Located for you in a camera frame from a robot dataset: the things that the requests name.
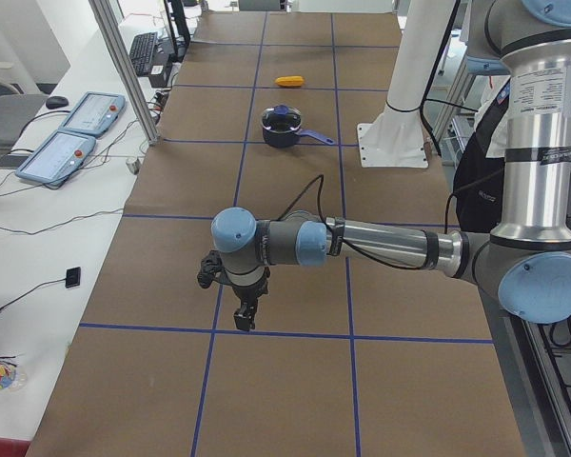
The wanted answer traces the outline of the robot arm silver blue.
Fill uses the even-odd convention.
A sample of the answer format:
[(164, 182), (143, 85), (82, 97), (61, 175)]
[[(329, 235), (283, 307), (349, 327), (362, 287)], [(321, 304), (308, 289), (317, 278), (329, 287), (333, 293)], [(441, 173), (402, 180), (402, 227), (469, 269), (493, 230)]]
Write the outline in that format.
[(275, 220), (225, 209), (212, 221), (214, 248), (197, 280), (233, 289), (238, 329), (254, 328), (272, 266), (320, 266), (341, 253), (395, 269), (441, 270), (532, 323), (571, 316), (571, 1), (476, 1), (469, 48), (510, 73), (499, 224), (487, 234), (439, 234), (293, 209)]

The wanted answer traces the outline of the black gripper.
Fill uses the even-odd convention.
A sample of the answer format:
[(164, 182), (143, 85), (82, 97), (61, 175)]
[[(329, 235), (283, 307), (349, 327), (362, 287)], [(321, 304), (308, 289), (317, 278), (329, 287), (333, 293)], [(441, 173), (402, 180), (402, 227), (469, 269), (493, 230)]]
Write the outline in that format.
[(257, 299), (268, 294), (269, 268), (258, 267), (246, 274), (227, 270), (226, 275), (235, 295), (242, 301), (233, 313), (236, 328), (240, 331), (254, 330)]

